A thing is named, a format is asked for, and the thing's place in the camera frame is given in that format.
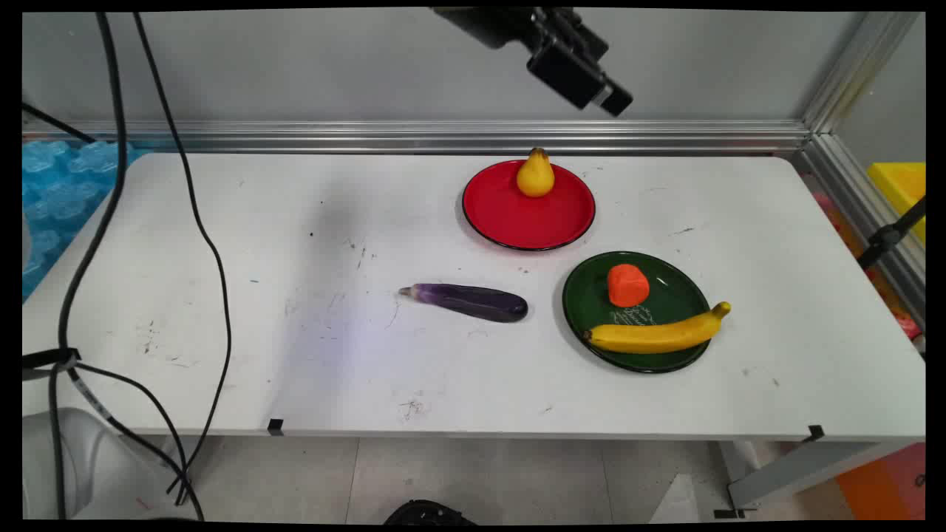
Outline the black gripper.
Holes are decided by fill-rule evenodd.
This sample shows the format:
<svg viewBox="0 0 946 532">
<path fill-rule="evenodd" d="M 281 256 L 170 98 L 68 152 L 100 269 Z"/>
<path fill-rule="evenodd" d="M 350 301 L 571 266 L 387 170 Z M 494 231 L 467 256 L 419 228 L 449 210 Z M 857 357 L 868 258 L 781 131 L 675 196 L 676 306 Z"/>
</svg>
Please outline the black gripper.
<svg viewBox="0 0 946 532">
<path fill-rule="evenodd" d="M 634 101 L 624 87 L 611 84 L 600 61 L 610 45 L 574 9 L 534 9 L 537 40 L 527 70 L 582 110 L 594 103 L 619 117 Z"/>
</svg>

